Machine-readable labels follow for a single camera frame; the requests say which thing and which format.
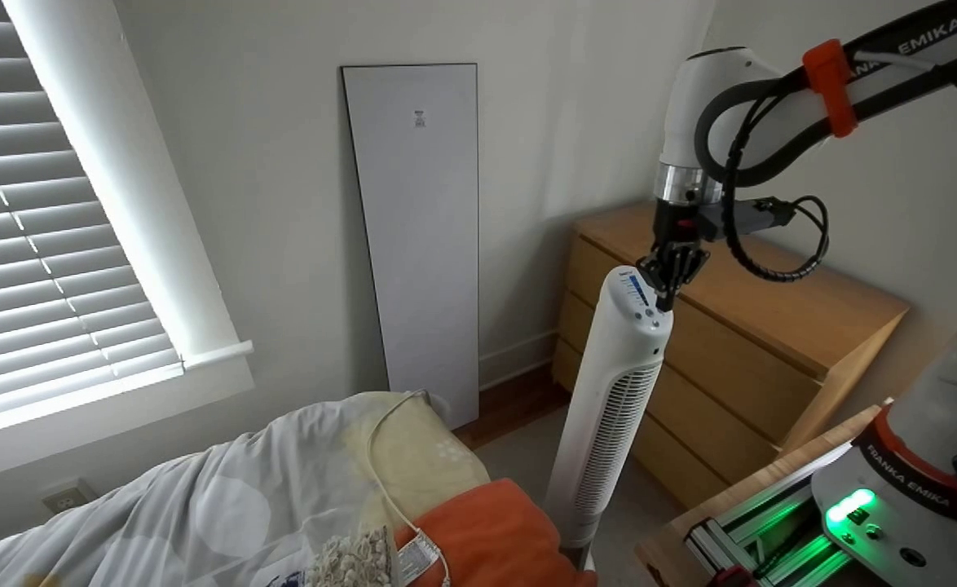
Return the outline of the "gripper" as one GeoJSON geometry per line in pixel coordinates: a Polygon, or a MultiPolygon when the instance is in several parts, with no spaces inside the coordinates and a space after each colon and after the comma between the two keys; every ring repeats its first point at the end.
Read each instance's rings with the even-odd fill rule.
{"type": "Polygon", "coordinates": [[[698,205],[656,200],[653,245],[638,260],[637,269],[656,294],[656,307],[664,313],[672,311],[683,286],[703,270],[710,258],[701,245],[697,227],[698,205]]]}

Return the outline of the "wooden dresser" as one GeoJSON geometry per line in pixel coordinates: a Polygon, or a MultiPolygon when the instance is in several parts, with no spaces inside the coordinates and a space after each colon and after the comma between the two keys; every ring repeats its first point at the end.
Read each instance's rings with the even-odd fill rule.
{"type": "Polygon", "coordinates": [[[825,431],[909,308],[833,270],[773,284],[708,250],[632,450],[686,508],[825,431]]]}

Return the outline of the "white duvet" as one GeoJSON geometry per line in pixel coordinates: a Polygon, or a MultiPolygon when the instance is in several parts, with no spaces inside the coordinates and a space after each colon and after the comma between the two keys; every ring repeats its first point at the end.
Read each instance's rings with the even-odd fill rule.
{"type": "Polygon", "coordinates": [[[342,402],[173,458],[0,541],[0,587],[267,587],[361,532],[342,402]]]}

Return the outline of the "window with white blinds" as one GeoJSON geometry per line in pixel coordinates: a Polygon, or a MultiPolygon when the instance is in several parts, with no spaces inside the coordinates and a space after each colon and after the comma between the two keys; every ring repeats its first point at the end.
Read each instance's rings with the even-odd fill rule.
{"type": "Polygon", "coordinates": [[[0,0],[0,473],[254,387],[113,0],[0,0]]]}

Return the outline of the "white panel board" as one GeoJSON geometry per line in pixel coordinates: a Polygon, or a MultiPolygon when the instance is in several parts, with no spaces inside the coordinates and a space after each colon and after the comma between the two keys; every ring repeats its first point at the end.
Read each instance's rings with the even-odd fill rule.
{"type": "Polygon", "coordinates": [[[449,430],[479,415],[478,66],[342,70],[391,391],[449,430]]]}

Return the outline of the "patterned cloth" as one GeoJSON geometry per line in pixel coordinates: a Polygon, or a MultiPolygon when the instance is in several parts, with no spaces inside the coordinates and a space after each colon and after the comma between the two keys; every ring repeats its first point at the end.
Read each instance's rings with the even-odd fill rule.
{"type": "Polygon", "coordinates": [[[301,587],[401,587],[388,527],[327,541],[304,572],[301,587]]]}

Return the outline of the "white tag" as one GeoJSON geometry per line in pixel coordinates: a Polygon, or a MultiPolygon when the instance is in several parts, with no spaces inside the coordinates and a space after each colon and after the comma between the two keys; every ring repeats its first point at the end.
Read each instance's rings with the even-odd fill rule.
{"type": "Polygon", "coordinates": [[[441,569],[438,587],[449,587],[448,561],[436,542],[426,532],[416,532],[413,538],[398,549],[398,568],[403,587],[413,587],[427,572],[441,569]]]}

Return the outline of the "pale yellow pad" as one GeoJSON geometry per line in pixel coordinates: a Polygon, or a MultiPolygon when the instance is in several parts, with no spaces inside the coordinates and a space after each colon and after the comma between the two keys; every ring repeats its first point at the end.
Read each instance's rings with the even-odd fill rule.
{"type": "Polygon", "coordinates": [[[426,391],[365,391],[342,402],[343,432],[362,482],[360,530],[405,527],[490,482],[486,467],[444,424],[426,391]]]}

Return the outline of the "white tower fan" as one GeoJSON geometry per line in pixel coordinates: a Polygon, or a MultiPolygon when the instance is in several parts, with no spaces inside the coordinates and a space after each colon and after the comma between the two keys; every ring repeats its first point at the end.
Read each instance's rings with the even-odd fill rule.
{"type": "Polygon", "coordinates": [[[638,268],[619,265],[599,290],[543,510],[559,550],[593,571],[590,550],[664,365],[673,313],[638,268]]]}

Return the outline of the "orange blanket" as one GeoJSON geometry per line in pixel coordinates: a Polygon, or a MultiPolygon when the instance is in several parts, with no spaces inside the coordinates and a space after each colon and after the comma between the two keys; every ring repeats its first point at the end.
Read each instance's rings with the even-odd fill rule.
{"type": "Polygon", "coordinates": [[[404,587],[598,587],[559,550],[552,520],[515,482],[498,479],[445,501],[416,527],[441,549],[425,571],[405,575],[404,587]]]}

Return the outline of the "wall socket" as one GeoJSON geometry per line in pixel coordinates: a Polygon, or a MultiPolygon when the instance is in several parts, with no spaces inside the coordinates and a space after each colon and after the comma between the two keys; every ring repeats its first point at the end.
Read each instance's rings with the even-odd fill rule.
{"type": "Polygon", "coordinates": [[[47,489],[40,498],[40,502],[51,515],[59,515],[65,510],[90,504],[97,497],[97,492],[90,484],[77,477],[47,489]]]}

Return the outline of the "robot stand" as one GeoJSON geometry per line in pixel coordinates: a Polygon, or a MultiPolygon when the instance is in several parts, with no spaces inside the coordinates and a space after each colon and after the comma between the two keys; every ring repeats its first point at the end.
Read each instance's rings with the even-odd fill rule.
{"type": "Polygon", "coordinates": [[[688,510],[639,557],[658,587],[818,587],[856,566],[957,587],[957,386],[920,383],[688,510]]]}

